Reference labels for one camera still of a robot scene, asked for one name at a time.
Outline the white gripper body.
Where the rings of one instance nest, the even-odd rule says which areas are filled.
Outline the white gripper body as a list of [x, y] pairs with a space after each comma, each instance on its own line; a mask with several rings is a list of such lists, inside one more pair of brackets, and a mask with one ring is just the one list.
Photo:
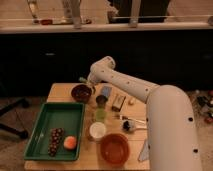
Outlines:
[[95, 88], [94, 84], [91, 81], [88, 81], [84, 77], [79, 77], [79, 81], [81, 83], [84, 83], [87, 87], [89, 87], [91, 89], [91, 91], [92, 91], [92, 94], [96, 93], [96, 88]]

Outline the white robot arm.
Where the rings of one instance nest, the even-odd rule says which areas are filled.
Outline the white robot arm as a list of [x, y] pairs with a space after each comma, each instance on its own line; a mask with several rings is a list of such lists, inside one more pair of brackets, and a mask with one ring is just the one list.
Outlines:
[[106, 56], [90, 66], [86, 84], [108, 82], [146, 104], [151, 171], [202, 171], [194, 112], [188, 95], [173, 85], [158, 85], [115, 71]]

